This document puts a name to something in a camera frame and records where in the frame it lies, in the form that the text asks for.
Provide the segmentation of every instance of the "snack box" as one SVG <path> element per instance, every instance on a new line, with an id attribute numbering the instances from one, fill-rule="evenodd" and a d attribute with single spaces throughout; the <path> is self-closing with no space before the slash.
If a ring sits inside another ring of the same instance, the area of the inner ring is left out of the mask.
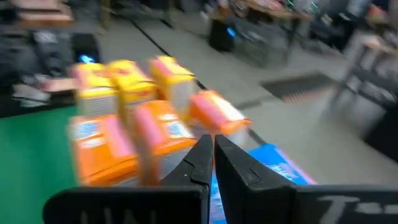
<path id="1" fill-rule="evenodd" d="M 191 96 L 189 123 L 208 134 L 224 134 L 239 147 L 244 147 L 252 123 L 214 90 L 203 90 Z"/>
<path id="2" fill-rule="evenodd" d="M 160 178 L 169 174 L 195 145 L 196 139 L 168 101 L 145 102 L 132 112 L 143 149 L 157 158 Z"/>
<path id="3" fill-rule="evenodd" d="M 117 113 L 117 91 L 104 65 L 79 63 L 72 66 L 70 73 L 78 80 L 76 97 L 84 116 L 94 118 Z"/>
<path id="4" fill-rule="evenodd" d="M 116 115 L 74 117 L 71 132 L 77 173 L 83 185 L 110 186 L 138 175 L 138 153 L 121 130 Z"/>
<path id="5" fill-rule="evenodd" d="M 186 121 L 189 97 L 195 93 L 195 77 L 178 62 L 168 56 L 149 61 L 149 71 L 159 88 L 159 99 L 169 100 L 180 117 Z"/>
<path id="6" fill-rule="evenodd" d="M 113 61 L 107 68 L 118 88 L 119 114 L 126 124 L 132 125 L 130 111 L 143 102 L 157 98 L 155 81 L 148 78 L 133 61 Z"/>

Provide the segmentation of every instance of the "desk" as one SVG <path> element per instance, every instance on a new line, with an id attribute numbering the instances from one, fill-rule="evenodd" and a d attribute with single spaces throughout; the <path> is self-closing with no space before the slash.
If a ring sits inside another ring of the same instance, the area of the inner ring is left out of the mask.
<path id="1" fill-rule="evenodd" d="M 69 6 L 59 1 L 11 0 L 11 2 L 20 9 L 17 14 L 18 23 L 22 27 L 69 26 L 73 21 Z"/>
<path id="2" fill-rule="evenodd" d="M 66 135 L 75 114 L 68 107 L 0 119 L 2 223 L 42 224 L 46 200 L 76 186 Z"/>
<path id="3" fill-rule="evenodd" d="M 290 27 L 288 28 L 282 27 L 283 30 L 285 30 L 285 32 L 287 33 L 287 51 L 285 55 L 285 59 L 287 60 L 292 51 L 294 37 L 297 34 L 301 22 L 309 21 L 312 18 L 311 15 L 302 12 L 290 12 L 286 9 L 271 10 L 264 8 L 252 1 L 248 2 L 248 7 L 249 7 L 248 16 L 250 16 L 250 14 L 257 14 L 257 15 L 260 14 L 260 15 L 267 15 L 277 21 L 283 20 L 290 22 Z"/>

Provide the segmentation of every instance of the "yellow box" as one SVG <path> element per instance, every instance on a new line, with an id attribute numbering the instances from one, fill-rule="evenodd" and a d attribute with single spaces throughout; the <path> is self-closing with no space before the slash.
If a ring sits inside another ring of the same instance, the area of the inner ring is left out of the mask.
<path id="1" fill-rule="evenodd" d="M 168 56 L 159 56 L 149 61 L 149 71 L 159 88 L 159 98 L 169 100 L 177 114 L 187 120 L 190 96 L 195 94 L 195 77 L 177 61 Z"/>
<path id="2" fill-rule="evenodd" d="M 105 66 L 98 63 L 79 63 L 70 69 L 78 80 L 78 106 L 88 118 L 117 113 L 117 91 L 109 79 Z"/>
<path id="3" fill-rule="evenodd" d="M 157 98 L 156 84 L 133 61 L 113 61 L 107 69 L 119 91 L 120 117 L 125 124 L 132 126 L 130 111 L 143 102 Z"/>

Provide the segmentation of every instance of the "gray floor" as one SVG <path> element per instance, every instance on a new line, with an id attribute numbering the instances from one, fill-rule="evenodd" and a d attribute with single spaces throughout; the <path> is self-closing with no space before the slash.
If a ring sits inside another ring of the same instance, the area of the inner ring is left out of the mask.
<path id="1" fill-rule="evenodd" d="M 345 57 L 319 57 L 295 48 L 287 66 L 256 68 L 210 48 L 205 40 L 158 21 L 139 25 L 166 51 L 189 68 L 208 88 L 218 90 L 235 105 L 263 99 L 243 110 L 254 121 L 254 130 L 267 142 L 278 145 L 317 182 L 322 184 L 398 185 L 398 165 L 371 149 L 361 136 L 382 115 L 372 103 L 344 94 L 330 110 L 333 93 L 315 100 L 286 104 L 259 86 L 259 81 L 291 77 L 320 70 L 339 80 L 355 53 Z M 161 52 L 129 22 L 113 21 L 99 37 L 106 62 L 127 58 L 146 68 L 146 59 Z M 248 148 L 255 148 L 254 141 Z"/>

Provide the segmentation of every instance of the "office chair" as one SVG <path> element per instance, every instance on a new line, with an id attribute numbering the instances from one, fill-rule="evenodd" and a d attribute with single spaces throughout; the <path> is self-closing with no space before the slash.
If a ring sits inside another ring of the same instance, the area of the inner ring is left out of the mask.
<path id="1" fill-rule="evenodd" d="M 333 0 L 320 9 L 310 24 L 308 38 L 344 51 L 354 31 L 364 21 L 371 0 Z"/>

